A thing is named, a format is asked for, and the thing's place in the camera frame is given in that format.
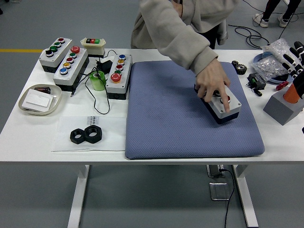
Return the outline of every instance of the gray block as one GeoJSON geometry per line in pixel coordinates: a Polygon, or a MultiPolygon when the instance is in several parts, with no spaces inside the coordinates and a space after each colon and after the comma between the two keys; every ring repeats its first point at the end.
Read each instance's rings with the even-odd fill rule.
{"type": "Polygon", "coordinates": [[[289,87],[276,92],[271,96],[264,111],[278,121],[281,125],[286,124],[295,118],[304,108],[304,100],[299,99],[297,103],[291,104],[284,100],[283,95],[289,87]]]}

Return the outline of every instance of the black gear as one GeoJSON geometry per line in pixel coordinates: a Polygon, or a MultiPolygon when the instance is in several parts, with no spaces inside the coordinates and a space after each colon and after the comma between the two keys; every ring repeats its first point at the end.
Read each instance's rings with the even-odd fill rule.
{"type": "Polygon", "coordinates": [[[231,62],[231,64],[234,66],[234,68],[236,68],[236,65],[238,65],[238,62],[235,61],[235,60],[233,60],[233,61],[231,62]]]}
{"type": "Polygon", "coordinates": [[[235,66],[238,75],[244,75],[247,71],[247,67],[243,64],[238,64],[235,66]]]}

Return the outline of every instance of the robotic hand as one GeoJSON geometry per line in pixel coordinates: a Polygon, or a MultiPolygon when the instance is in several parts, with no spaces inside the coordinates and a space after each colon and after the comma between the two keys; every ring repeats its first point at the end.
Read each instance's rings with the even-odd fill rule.
{"type": "Polygon", "coordinates": [[[287,61],[282,63],[282,66],[294,78],[293,83],[283,96],[287,102],[292,104],[297,103],[300,98],[302,99],[304,94],[304,45],[297,41],[294,43],[294,47],[291,47],[290,51],[297,59],[284,54],[283,58],[287,61]]]}

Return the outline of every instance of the white table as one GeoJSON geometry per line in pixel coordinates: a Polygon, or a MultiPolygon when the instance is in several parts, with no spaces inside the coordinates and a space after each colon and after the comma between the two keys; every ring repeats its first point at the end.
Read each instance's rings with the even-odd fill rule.
{"type": "MultiPolygon", "coordinates": [[[[133,62],[169,60],[157,50],[115,49],[117,53],[131,54],[133,62]]],[[[304,113],[282,126],[263,111],[270,96],[275,92],[275,85],[267,84],[262,91],[263,96],[257,97],[245,84],[249,73],[253,73],[250,62],[260,54],[260,50],[216,50],[219,61],[238,61],[248,67],[245,75],[240,76],[245,95],[256,119],[265,145],[265,152],[256,157],[245,158],[202,158],[202,159],[157,159],[128,160],[121,152],[51,152],[53,139],[57,132],[57,123],[61,116],[92,116],[98,115],[93,109],[93,99],[83,84],[77,89],[75,96],[63,92],[57,109],[46,116],[33,116],[23,113],[15,104],[0,135],[0,164],[68,164],[75,165],[78,181],[72,204],[68,227],[78,227],[86,179],[89,165],[93,164],[230,164],[234,165],[236,180],[243,203],[244,214],[248,227],[258,227],[253,205],[245,178],[245,170],[251,164],[304,164],[304,113]]],[[[86,73],[95,66],[95,59],[90,60],[86,73]]],[[[32,85],[54,84],[51,73],[46,73],[39,61],[36,63],[21,95],[32,85]]],[[[106,96],[103,92],[94,91],[97,96],[97,107],[106,111],[106,96]]],[[[110,100],[111,110],[107,116],[126,117],[128,101],[110,100]]]]}

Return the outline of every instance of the blue button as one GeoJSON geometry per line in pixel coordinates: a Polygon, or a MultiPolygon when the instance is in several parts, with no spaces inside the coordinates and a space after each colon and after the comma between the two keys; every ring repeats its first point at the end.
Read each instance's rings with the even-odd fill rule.
{"type": "Polygon", "coordinates": [[[119,59],[125,60],[125,55],[120,55],[119,59]]]}
{"type": "Polygon", "coordinates": [[[66,69],[66,68],[61,68],[61,69],[60,69],[60,73],[61,73],[62,75],[67,74],[67,69],[66,69]]]}

